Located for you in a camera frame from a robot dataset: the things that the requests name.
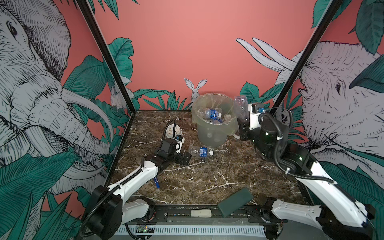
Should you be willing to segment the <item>Pocari bottle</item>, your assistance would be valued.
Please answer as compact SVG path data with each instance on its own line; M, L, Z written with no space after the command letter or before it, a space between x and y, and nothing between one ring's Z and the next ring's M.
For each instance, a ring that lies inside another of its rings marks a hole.
M195 158L207 158L214 155L214 151L206 147L190 146L188 152Z

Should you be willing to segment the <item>Pocari bottle base up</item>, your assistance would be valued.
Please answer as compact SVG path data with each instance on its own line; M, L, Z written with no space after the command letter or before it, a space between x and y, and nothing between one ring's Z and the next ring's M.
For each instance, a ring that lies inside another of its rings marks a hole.
M236 96L234 99L234 110L242 121L249 120L248 99L244 95Z

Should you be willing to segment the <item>clear bottle white cap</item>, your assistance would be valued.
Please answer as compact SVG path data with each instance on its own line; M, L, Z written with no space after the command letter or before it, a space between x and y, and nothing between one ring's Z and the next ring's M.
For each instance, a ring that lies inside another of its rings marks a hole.
M223 111L221 108L210 109L210 108L201 108L198 110L199 116L204 120L217 121L222 123Z

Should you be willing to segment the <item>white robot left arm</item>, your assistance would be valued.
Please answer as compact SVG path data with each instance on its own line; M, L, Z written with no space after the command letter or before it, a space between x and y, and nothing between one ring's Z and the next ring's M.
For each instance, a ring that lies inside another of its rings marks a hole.
M145 217L151 201L137 199L128 202L128 199L170 164L187 166L191 158L188 152L145 155L142 164L128 176L108 187L97 187L91 194L78 236L87 238L96 235L102 240L108 240L121 225Z

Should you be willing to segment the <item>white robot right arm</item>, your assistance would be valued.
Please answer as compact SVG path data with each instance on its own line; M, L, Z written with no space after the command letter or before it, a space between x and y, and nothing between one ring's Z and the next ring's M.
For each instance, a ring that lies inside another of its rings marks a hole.
M373 240L376 210L347 193L317 159L298 144L288 143L289 127L268 113L237 120L241 141L251 141L267 162L311 190L321 205L299 205L268 198L260 214L266 221L291 220L322 230L333 240Z

